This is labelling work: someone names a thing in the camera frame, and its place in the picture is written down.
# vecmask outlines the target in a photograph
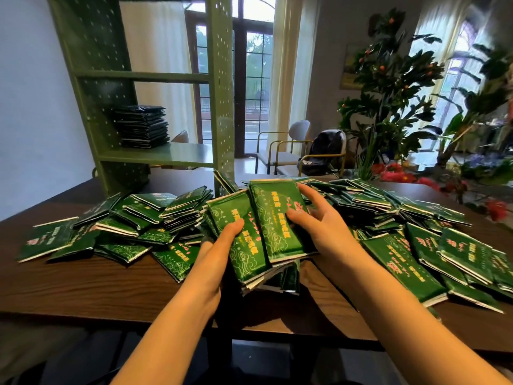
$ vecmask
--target artificial tree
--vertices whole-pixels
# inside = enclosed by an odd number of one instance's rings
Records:
[[[392,9],[374,19],[375,26],[369,30],[374,42],[355,57],[355,82],[362,84],[360,98],[348,97],[339,102],[340,128],[350,135],[350,140],[357,139],[357,150],[360,146],[371,161],[379,160],[382,154],[389,159],[404,159],[411,151],[418,151],[419,140],[434,140],[442,133],[432,125],[410,132],[414,123],[433,120],[432,103],[426,96],[420,97],[419,92],[422,87],[434,86],[444,68],[434,61],[433,51],[419,51],[414,56],[398,53],[405,38],[404,31],[398,36],[405,15]],[[413,40],[441,42],[430,34],[416,35],[410,39]],[[356,129],[352,129],[351,118],[355,114],[368,121],[356,121]]]
[[[482,53],[487,60],[477,56],[467,56],[468,59],[476,60],[482,63],[480,73],[485,77],[485,83],[482,88],[477,92],[471,92],[465,88],[454,88],[465,97],[465,107],[467,113],[463,115],[463,107],[454,101],[450,100],[447,96],[435,94],[441,99],[444,99],[457,106],[459,113],[452,119],[443,134],[441,135],[439,154],[437,158],[437,166],[445,167],[450,157],[454,154],[458,140],[461,139],[472,126],[479,122],[486,121],[487,116],[507,102],[509,96],[508,79],[506,74],[509,71],[510,64],[513,60],[511,55],[501,47],[490,49],[482,44],[474,44],[473,48]],[[462,73],[473,78],[477,83],[481,83],[481,79],[471,74],[465,69],[459,69]]]

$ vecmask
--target wooden table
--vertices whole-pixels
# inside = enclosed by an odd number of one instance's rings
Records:
[[[261,178],[247,174],[241,179]],[[182,194],[195,187],[213,187],[211,172],[157,169],[144,191]],[[379,183],[413,199],[438,202],[464,211],[476,239],[512,253],[513,237],[424,185]],[[149,256],[125,268],[102,257],[45,264],[14,260],[31,226],[80,215],[104,196],[96,180],[19,213],[0,223],[0,313],[53,324],[104,328],[147,326],[179,288]],[[381,349],[367,324],[311,261],[301,263],[301,295],[255,291],[224,305],[216,328],[234,339],[303,340],[340,348]],[[505,314],[470,305],[444,302],[435,306],[443,323],[481,353],[513,353],[513,305]]]

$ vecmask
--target white wall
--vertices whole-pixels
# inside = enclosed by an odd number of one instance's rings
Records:
[[[0,220],[91,178],[47,0],[0,0]]]
[[[396,7],[406,12],[403,29],[415,32],[423,0],[322,0],[313,55],[312,75],[306,118],[318,133],[338,128],[341,120],[337,102],[360,91],[340,90],[340,79],[347,44],[370,44],[369,17]]]

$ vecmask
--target backpack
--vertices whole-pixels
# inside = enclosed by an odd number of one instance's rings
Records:
[[[341,130],[322,131],[313,141],[308,155],[340,154],[343,143],[341,133]],[[303,160],[303,173],[308,176],[325,175],[338,172],[341,166],[342,159],[339,157],[308,157]]]

